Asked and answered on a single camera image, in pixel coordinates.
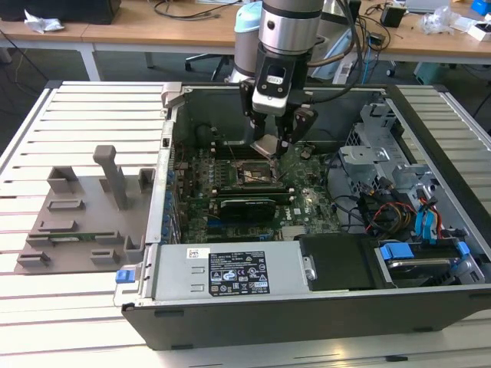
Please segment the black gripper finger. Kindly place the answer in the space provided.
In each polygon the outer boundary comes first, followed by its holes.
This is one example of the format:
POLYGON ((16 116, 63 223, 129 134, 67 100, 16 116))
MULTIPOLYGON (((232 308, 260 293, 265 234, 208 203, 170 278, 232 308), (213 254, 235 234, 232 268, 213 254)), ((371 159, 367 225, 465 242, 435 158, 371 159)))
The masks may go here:
POLYGON ((275 118, 278 131, 276 156, 282 156, 288 148, 301 140, 318 118, 318 112, 309 105, 288 105, 281 117, 275 118))
POLYGON ((252 140, 260 140, 265 135, 265 119, 267 115, 254 110, 252 96, 255 91, 255 81, 253 79, 242 80, 239 83, 239 92, 242 103, 242 112, 249 118, 252 128, 252 140))

